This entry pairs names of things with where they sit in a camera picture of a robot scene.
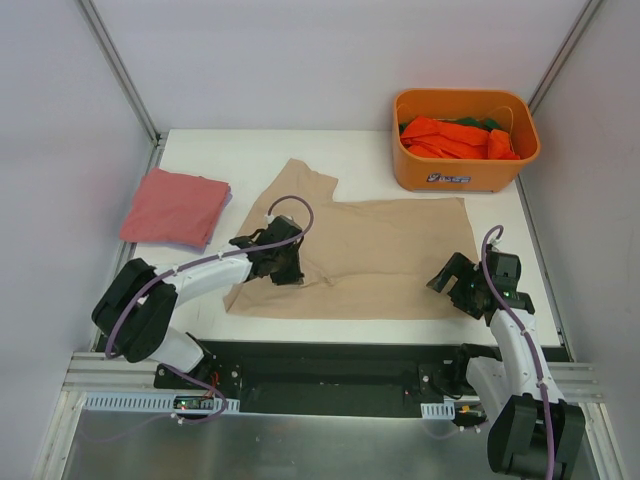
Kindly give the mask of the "beige t shirt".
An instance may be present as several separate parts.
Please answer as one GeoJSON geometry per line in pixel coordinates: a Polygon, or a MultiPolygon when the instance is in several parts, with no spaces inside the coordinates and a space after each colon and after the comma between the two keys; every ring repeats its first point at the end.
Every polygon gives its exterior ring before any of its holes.
{"type": "Polygon", "coordinates": [[[231,289],[232,315],[273,319],[428,320],[458,316],[427,282],[460,252],[477,247],[463,199],[336,202],[338,179],[291,159],[253,204],[240,227],[264,226],[268,208],[309,225],[299,251],[304,279],[277,286],[269,278],[231,289]]]}

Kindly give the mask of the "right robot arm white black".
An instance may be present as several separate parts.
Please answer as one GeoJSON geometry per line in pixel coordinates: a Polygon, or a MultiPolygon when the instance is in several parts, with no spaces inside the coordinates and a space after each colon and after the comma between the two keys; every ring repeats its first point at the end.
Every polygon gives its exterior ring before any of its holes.
{"type": "Polygon", "coordinates": [[[452,387],[478,395],[490,425],[493,472],[521,479],[571,478],[585,430],[582,410],[567,402],[539,343],[535,307],[518,289],[521,262],[487,247],[473,262],[454,253],[427,286],[455,308],[482,319],[495,350],[464,344],[450,369],[452,387]]]}

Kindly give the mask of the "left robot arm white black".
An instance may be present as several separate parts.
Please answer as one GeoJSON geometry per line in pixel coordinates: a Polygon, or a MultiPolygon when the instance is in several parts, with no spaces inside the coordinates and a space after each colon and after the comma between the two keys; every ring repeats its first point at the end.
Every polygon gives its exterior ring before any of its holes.
{"type": "Polygon", "coordinates": [[[170,325],[174,311],[206,293],[269,277],[275,284],[302,279],[298,250],[304,231],[279,215],[264,228],[229,241],[218,253],[162,269],[128,261],[94,308],[91,319],[106,337],[105,356],[146,359],[176,369],[188,388],[210,380],[213,357],[192,335],[170,325]]]}

